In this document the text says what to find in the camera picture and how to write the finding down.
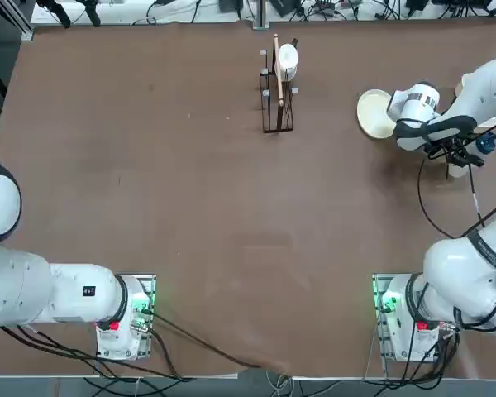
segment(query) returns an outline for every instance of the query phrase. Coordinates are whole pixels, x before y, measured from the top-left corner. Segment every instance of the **robotic arm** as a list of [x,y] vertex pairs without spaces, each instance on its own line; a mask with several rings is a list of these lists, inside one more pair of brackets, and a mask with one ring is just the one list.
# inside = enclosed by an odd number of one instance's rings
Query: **robotic arm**
[[[0,242],[17,226],[21,206],[17,182],[0,165]],[[149,316],[141,311],[152,309],[153,301],[136,275],[114,275],[91,264],[49,264],[0,246],[0,326],[96,323],[98,355],[135,360],[150,352]]]
[[[447,162],[465,172],[467,165],[482,166],[484,156],[494,150],[496,134],[477,136],[474,129],[496,117],[496,60],[480,66],[467,80],[442,115],[436,113],[440,95],[431,84],[421,82],[407,91],[395,91],[387,113],[396,122],[398,145],[407,151],[421,147],[428,153],[445,151]],[[464,174],[457,171],[451,175]]]
[[[492,152],[496,135],[473,136],[473,131],[496,116],[496,60],[469,77],[442,115],[436,113],[438,101],[439,93],[428,83],[395,92],[388,114],[397,122],[398,145],[409,151],[424,146],[428,153],[440,147],[459,169],[483,165],[482,156]],[[472,324],[496,334],[496,219],[480,231],[434,244],[425,255],[422,274],[394,276],[379,306],[396,360],[408,359],[415,332],[409,358],[431,360],[424,355],[438,340],[441,324]]]

